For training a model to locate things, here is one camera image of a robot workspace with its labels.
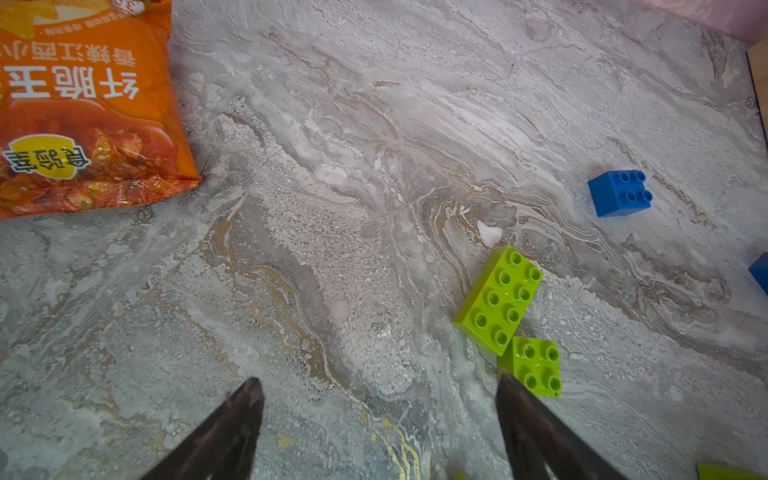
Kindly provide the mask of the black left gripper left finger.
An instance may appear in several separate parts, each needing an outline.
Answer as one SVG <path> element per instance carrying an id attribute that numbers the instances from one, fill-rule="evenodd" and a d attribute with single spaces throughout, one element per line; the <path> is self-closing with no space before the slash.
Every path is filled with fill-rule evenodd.
<path id="1" fill-rule="evenodd" d="M 248 479 L 262 424 L 265 396 L 258 378 L 246 380 L 145 479 Z"/>

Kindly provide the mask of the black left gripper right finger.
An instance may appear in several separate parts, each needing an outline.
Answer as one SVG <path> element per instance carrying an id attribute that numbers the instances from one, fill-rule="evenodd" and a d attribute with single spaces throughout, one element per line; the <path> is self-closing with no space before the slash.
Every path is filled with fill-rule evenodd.
<path id="1" fill-rule="evenodd" d="M 495 396 L 515 479 L 623 479 L 519 380 L 503 374 Z"/>

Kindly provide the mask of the green 2x2 lego brick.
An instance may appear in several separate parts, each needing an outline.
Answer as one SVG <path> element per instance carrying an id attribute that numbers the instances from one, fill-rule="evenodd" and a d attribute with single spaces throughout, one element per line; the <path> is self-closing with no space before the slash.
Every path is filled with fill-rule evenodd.
<path id="1" fill-rule="evenodd" d="M 765 475 L 727 464 L 699 463 L 699 480 L 767 480 Z"/>
<path id="2" fill-rule="evenodd" d="M 563 389 L 559 361 L 555 341 L 514 337 L 498 359 L 498 376 L 512 375 L 536 396 L 559 397 Z"/>

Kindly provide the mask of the green 2x4 lego brick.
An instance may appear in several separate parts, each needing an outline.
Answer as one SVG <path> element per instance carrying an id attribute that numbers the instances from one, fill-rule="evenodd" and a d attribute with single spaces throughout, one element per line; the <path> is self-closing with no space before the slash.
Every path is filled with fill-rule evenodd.
<path id="1" fill-rule="evenodd" d="M 454 316 L 454 326 L 486 352 L 502 356 L 542 279 L 542 271 L 513 247 L 494 250 Z"/>

